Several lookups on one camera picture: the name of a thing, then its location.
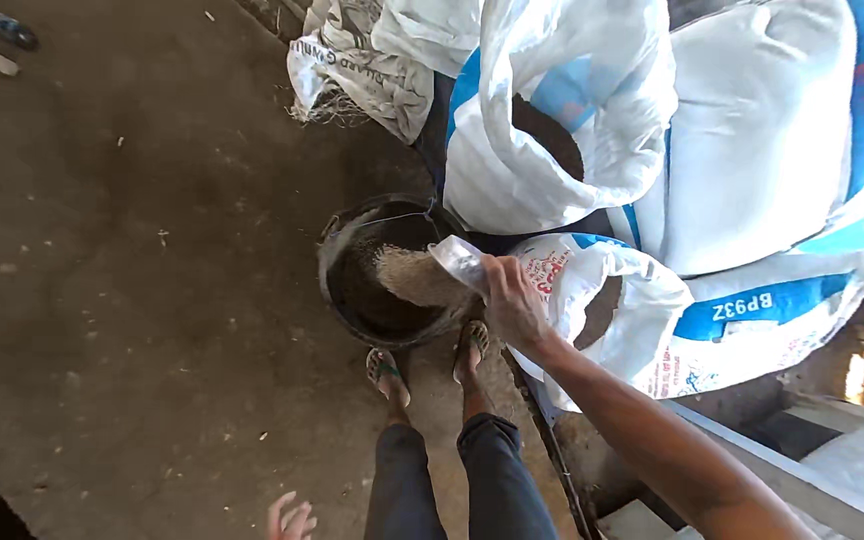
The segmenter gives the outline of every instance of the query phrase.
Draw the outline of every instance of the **leg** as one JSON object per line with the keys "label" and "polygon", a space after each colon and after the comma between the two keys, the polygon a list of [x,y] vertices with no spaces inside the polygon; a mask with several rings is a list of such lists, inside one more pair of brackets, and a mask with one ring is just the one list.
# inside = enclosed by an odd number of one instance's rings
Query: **leg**
{"label": "leg", "polygon": [[468,476],[468,538],[552,540],[557,538],[555,525],[522,463],[519,430],[493,413],[475,374],[488,340],[485,325],[465,325],[453,372],[463,396],[458,446]]}
{"label": "leg", "polygon": [[366,540],[446,540],[439,521],[426,440],[409,423],[409,390],[387,350],[372,349],[366,373],[389,400],[386,428],[375,445],[375,480],[366,517]]}

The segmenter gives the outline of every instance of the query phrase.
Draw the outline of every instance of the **black bucket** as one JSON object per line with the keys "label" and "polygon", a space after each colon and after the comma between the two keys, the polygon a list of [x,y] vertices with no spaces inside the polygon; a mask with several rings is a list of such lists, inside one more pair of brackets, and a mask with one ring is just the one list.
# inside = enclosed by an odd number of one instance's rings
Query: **black bucket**
{"label": "black bucket", "polygon": [[457,326],[468,304],[402,300],[378,282],[375,260],[385,245],[423,251],[449,235],[465,237],[452,214],[406,193],[372,197],[333,215],[319,239],[321,295],[355,338],[374,347],[400,349],[440,336]]}

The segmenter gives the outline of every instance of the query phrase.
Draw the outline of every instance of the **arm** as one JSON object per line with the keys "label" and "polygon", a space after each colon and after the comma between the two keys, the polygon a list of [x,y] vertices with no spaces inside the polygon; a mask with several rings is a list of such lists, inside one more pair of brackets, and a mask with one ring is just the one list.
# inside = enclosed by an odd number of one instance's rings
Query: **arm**
{"label": "arm", "polygon": [[513,257],[486,255],[489,325],[572,398],[606,443],[708,540],[814,539],[762,480],[697,428],[590,362],[546,321]]}

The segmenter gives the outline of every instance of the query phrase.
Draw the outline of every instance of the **concrete floor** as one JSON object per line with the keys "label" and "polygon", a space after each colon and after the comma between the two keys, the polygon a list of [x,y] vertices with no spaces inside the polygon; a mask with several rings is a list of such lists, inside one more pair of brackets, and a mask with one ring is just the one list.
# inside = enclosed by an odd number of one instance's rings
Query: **concrete floor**
{"label": "concrete floor", "polygon": [[[360,538],[384,403],[315,240],[367,196],[428,190],[418,156],[375,123],[290,118],[286,48],[233,1],[0,11],[42,41],[0,75],[0,493],[40,538],[188,540],[258,538],[297,489],[318,538]],[[411,354],[410,410],[462,538],[450,338]]]}

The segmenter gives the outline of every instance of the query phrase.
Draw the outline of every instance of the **metal frame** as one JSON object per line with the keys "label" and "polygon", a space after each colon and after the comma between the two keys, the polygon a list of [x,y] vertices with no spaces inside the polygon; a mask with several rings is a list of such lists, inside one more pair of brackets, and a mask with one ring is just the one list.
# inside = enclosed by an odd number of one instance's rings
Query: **metal frame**
{"label": "metal frame", "polygon": [[864,540],[864,496],[675,401],[661,401],[762,479],[786,503],[851,540]]}

